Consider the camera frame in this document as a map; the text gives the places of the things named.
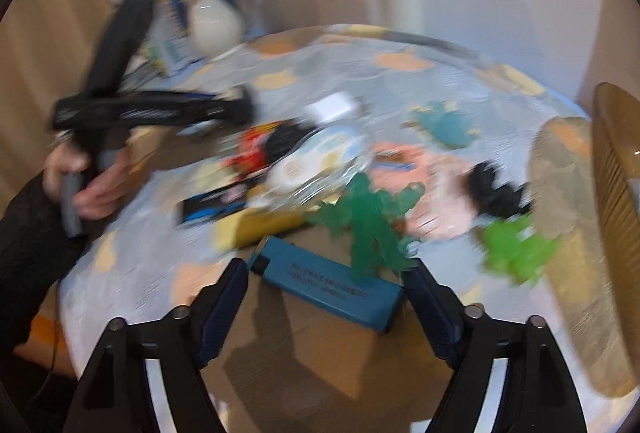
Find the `black sleeved left forearm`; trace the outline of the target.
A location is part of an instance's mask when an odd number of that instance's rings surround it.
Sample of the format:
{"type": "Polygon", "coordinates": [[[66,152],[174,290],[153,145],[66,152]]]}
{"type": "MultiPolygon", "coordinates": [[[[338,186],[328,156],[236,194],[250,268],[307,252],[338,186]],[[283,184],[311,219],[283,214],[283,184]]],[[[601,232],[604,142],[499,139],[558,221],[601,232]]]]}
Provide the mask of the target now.
{"type": "Polygon", "coordinates": [[[86,251],[88,238],[66,235],[60,205],[47,196],[41,174],[6,207],[0,228],[1,355],[27,342],[50,286],[86,251]]]}

